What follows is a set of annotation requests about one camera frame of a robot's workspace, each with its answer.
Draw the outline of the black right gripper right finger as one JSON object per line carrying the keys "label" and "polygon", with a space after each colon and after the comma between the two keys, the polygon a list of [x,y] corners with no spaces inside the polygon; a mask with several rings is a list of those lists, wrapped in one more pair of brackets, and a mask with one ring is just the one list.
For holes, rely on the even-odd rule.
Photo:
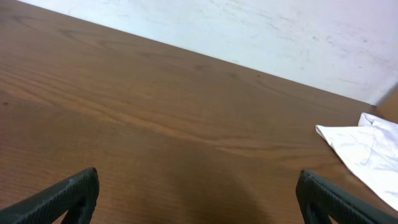
{"label": "black right gripper right finger", "polygon": [[295,193],[305,223],[397,223],[397,218],[309,170],[300,172]]}

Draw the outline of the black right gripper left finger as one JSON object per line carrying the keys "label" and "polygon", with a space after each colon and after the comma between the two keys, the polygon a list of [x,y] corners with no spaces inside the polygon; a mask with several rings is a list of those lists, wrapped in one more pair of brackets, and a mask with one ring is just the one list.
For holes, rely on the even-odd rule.
{"label": "black right gripper left finger", "polygon": [[1,223],[89,223],[100,192],[97,170],[84,169],[45,190],[1,210]]}

